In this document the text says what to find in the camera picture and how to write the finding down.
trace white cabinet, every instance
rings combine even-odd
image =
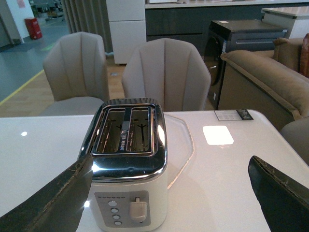
[[[286,38],[304,38],[309,32],[309,7],[263,8],[263,22],[287,28]]]
[[[106,0],[116,64],[127,64],[134,48],[146,42],[145,0]]]

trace chair backrest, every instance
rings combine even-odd
[[[309,117],[288,123],[280,133],[309,165]]]
[[[43,67],[55,101],[85,96],[109,100],[101,36],[78,32],[61,37]]]
[[[137,47],[123,73],[127,98],[153,98],[164,111],[204,110],[211,76],[191,43],[158,39]]]

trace toaster slot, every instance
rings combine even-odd
[[[121,126],[124,121],[125,109],[110,109],[106,116],[102,134],[96,152],[115,153],[120,142]]]
[[[151,107],[133,108],[129,138],[126,150],[128,152],[147,152],[152,148],[152,118]]]

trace price tag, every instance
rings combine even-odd
[[[216,110],[215,114],[219,121],[253,120],[248,110]]]

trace red fire extinguisher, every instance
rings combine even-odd
[[[42,38],[42,32],[36,18],[26,18],[25,23],[31,39]]]

